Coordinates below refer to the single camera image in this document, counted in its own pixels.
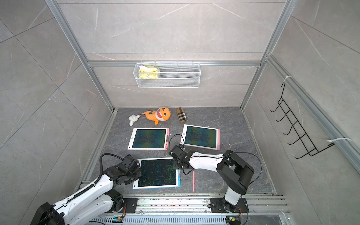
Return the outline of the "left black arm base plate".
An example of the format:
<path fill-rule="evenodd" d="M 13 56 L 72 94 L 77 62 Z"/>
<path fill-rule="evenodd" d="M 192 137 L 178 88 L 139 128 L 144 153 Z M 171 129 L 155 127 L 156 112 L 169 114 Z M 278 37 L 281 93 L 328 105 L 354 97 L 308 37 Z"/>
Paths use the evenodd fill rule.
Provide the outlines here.
<path fill-rule="evenodd" d="M 116 200 L 110 210 L 112 213 L 135 213 L 137 208 L 138 198 L 122 198 Z"/>

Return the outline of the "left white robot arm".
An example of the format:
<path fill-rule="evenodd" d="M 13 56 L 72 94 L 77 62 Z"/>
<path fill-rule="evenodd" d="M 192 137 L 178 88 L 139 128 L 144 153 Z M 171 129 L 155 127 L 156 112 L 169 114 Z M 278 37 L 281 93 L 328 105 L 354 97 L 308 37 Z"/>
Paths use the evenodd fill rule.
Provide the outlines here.
<path fill-rule="evenodd" d="M 94 181 L 63 200 L 39 206 L 31 224 L 85 225 L 108 211 L 125 212 L 127 205 L 115 187 L 131 184 L 141 177 L 139 160 L 131 155 L 120 157 L 111 153 L 120 163 L 104 169 L 104 156 L 99 157 L 99 175 Z"/>

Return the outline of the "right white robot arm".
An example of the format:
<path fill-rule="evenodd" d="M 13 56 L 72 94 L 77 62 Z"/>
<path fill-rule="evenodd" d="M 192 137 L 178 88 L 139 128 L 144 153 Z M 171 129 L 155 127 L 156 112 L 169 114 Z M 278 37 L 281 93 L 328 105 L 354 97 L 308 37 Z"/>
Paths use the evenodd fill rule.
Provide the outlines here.
<path fill-rule="evenodd" d="M 236 152 L 226 151 L 223 154 L 211 155 L 197 151 L 186 152 L 179 146 L 174 146 L 169 155 L 181 170 L 208 170 L 217 172 L 228 188 L 223 199 L 213 201 L 211 207 L 219 212 L 237 212 L 241 210 L 242 196 L 248 191 L 254 168 L 243 160 Z"/>

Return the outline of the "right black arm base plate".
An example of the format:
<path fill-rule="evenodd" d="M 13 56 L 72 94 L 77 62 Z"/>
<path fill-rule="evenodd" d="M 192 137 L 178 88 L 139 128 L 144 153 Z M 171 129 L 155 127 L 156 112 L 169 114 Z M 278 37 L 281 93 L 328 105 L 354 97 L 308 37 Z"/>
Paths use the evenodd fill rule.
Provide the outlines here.
<path fill-rule="evenodd" d="M 211 198 L 207 207 L 211 208 L 212 213 L 249 213 L 245 198 L 240 198 L 236 205 L 226 202 L 224 198 Z"/>

